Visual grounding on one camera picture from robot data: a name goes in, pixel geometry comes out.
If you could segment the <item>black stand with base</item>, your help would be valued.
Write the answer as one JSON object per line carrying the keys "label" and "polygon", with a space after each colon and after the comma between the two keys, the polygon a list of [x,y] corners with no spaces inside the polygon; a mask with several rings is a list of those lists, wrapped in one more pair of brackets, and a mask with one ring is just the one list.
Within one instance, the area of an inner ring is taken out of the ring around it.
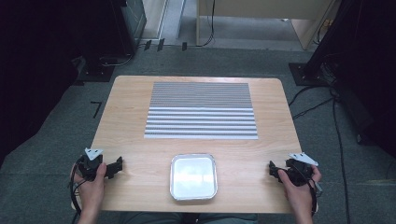
{"label": "black stand with base", "polygon": [[116,66],[135,54],[136,41],[127,0],[79,0],[81,53],[86,81],[108,82]]}

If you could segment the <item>grey metal cabinet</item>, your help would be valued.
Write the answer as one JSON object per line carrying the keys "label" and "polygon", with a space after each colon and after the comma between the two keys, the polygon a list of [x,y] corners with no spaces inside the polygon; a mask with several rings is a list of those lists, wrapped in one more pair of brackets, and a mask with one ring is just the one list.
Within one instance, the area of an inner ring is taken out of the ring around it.
{"label": "grey metal cabinet", "polygon": [[147,23],[143,0],[121,0],[121,11],[129,37],[137,46]]}

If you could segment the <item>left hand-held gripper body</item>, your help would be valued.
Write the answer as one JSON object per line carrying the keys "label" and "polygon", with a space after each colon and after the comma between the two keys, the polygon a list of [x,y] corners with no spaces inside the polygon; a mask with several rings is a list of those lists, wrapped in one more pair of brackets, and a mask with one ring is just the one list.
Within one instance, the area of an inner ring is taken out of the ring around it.
{"label": "left hand-held gripper body", "polygon": [[78,162],[78,170],[84,180],[93,181],[99,165],[103,162],[103,150],[85,148],[84,151]]}

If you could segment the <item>black stand base plate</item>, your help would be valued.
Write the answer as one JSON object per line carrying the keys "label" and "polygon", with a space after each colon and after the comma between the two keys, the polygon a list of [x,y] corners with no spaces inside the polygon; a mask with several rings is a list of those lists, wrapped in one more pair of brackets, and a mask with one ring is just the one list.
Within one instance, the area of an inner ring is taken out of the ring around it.
{"label": "black stand base plate", "polygon": [[289,69],[297,86],[328,86],[328,81],[320,68],[312,69],[307,63],[289,63]]}

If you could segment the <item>light wooden desk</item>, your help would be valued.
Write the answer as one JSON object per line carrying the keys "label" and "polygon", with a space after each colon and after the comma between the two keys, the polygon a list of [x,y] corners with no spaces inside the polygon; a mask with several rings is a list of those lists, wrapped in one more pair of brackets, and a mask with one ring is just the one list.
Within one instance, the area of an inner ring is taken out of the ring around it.
{"label": "light wooden desk", "polygon": [[196,44],[200,43],[200,18],[203,16],[291,19],[303,49],[313,43],[315,34],[341,0],[195,0]]}

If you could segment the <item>person's right hand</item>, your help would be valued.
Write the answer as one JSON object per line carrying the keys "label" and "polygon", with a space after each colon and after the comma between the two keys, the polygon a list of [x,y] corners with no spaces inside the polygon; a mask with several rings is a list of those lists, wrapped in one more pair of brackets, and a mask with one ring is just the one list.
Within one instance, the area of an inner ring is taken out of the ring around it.
{"label": "person's right hand", "polygon": [[[314,168],[314,178],[316,179],[315,183],[318,183],[321,179],[321,173],[317,166]],[[280,179],[286,191],[286,197],[290,203],[293,214],[310,213],[312,216],[313,199],[311,190],[315,183],[310,181],[303,186],[296,187],[289,183],[289,179],[287,178],[287,174],[285,172],[280,174]]]}

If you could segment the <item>person's left hand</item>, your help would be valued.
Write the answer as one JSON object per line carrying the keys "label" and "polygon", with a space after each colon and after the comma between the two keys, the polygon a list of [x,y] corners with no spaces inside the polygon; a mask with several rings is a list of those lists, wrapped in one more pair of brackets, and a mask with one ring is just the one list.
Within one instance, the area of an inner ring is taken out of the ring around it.
{"label": "person's left hand", "polygon": [[105,174],[106,164],[101,163],[96,171],[96,178],[93,181],[83,183],[78,188],[84,216],[97,216],[99,214],[105,195]]}

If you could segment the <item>person's dark trousers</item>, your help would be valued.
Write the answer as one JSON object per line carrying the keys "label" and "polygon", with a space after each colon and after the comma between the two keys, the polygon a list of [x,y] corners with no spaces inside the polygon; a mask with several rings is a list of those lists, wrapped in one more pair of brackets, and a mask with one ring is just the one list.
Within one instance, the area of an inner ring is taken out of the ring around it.
{"label": "person's dark trousers", "polygon": [[256,214],[122,212],[120,224],[258,224]]}

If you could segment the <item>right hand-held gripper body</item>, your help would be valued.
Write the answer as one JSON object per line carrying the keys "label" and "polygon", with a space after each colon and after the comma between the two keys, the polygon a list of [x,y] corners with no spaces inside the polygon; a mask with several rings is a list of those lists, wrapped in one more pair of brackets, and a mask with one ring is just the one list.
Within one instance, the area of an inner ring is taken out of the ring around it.
{"label": "right hand-held gripper body", "polygon": [[305,153],[290,153],[286,160],[286,171],[289,183],[296,187],[303,186],[308,182],[316,182],[314,178],[314,168],[318,163]]}

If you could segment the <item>grey striped placemat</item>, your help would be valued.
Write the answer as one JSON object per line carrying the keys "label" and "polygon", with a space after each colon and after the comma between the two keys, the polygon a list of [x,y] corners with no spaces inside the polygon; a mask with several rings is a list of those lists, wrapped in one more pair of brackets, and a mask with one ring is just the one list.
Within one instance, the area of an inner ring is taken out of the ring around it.
{"label": "grey striped placemat", "polygon": [[147,138],[256,140],[247,83],[156,82],[146,120]]}

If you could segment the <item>dark curtain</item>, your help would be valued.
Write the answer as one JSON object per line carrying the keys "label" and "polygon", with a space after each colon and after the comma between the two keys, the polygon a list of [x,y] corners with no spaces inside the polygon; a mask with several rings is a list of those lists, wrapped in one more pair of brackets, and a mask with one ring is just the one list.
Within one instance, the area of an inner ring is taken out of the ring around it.
{"label": "dark curtain", "polygon": [[396,0],[342,0],[307,64],[330,70],[361,139],[396,158]]}
{"label": "dark curtain", "polygon": [[78,77],[78,1],[0,0],[0,167]]}

